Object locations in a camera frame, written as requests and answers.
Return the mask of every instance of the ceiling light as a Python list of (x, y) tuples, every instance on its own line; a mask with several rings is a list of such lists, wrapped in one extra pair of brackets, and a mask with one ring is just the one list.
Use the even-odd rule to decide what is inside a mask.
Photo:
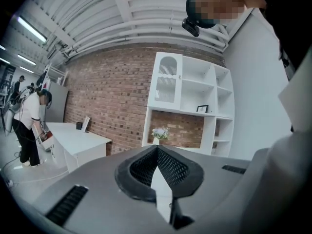
[(34, 73), (33, 71), (30, 71), (30, 70), (28, 70), (27, 68), (23, 68), (23, 67), (20, 67), (21, 69), (23, 69), (23, 70), (26, 70), (26, 71), (28, 71), (28, 72), (30, 72), (30, 73)]
[(7, 64), (10, 64), (7, 60), (4, 60), (2, 58), (0, 58), (0, 60), (6, 62)]
[(31, 60), (29, 60), (29, 59), (27, 59), (27, 58), (25, 58), (25, 57), (22, 57), (22, 56), (20, 56), (20, 55), (18, 55), (18, 57), (19, 58), (21, 58), (21, 59), (23, 59), (23, 60), (25, 60), (25, 61), (27, 61), (27, 62), (29, 62), (29, 63), (31, 63), (32, 65), (36, 65), (36, 63), (35, 62), (33, 62), (33, 61), (31, 61)]
[(18, 22), (21, 25), (23, 25), (26, 29), (28, 29), (31, 33), (33, 33), (36, 37), (38, 37), (41, 41), (43, 42), (47, 41), (47, 38), (45, 38), (42, 34), (40, 34), (33, 26), (27, 23), (23, 18), (18, 17)]

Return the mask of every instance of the picture frame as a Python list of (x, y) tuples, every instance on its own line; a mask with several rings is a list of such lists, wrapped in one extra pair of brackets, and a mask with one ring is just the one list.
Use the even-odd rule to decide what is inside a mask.
[(90, 117), (86, 116), (86, 118), (84, 118), (83, 124), (82, 124), (82, 128), (81, 130), (85, 133), (88, 123), (89, 123)]
[(209, 107), (209, 105), (197, 106), (196, 112), (208, 113), (208, 107)]

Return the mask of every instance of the cabinet door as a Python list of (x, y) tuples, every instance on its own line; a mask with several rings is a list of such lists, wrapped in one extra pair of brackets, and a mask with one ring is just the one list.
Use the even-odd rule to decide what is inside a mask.
[(182, 86), (182, 55), (157, 52), (148, 106), (179, 110)]

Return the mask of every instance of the white ceiling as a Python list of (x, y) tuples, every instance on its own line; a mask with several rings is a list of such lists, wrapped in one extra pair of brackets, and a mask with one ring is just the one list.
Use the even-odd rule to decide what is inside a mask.
[[(0, 57), (14, 66), (41, 74), (52, 62), (105, 48), (122, 41), (177, 41), (222, 53), (228, 46), (226, 26), (200, 30), (194, 38), (181, 27), (186, 18), (186, 0), (26, 0), (12, 18), (0, 44)], [(17, 22), (22, 16), (47, 38), (42, 43)], [(47, 59), (53, 47), (57, 51)], [(34, 61), (34, 67), (17, 57)]]

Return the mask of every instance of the shelving unit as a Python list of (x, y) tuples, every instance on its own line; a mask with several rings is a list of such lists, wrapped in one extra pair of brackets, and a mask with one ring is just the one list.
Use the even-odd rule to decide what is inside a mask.
[[(207, 113), (197, 112), (197, 107), (202, 105), (208, 105)], [(206, 155), (229, 155), (234, 129), (234, 93), (228, 69), (179, 54), (157, 52), (142, 146), (148, 145), (152, 110), (205, 117), (200, 148), (180, 148)]]

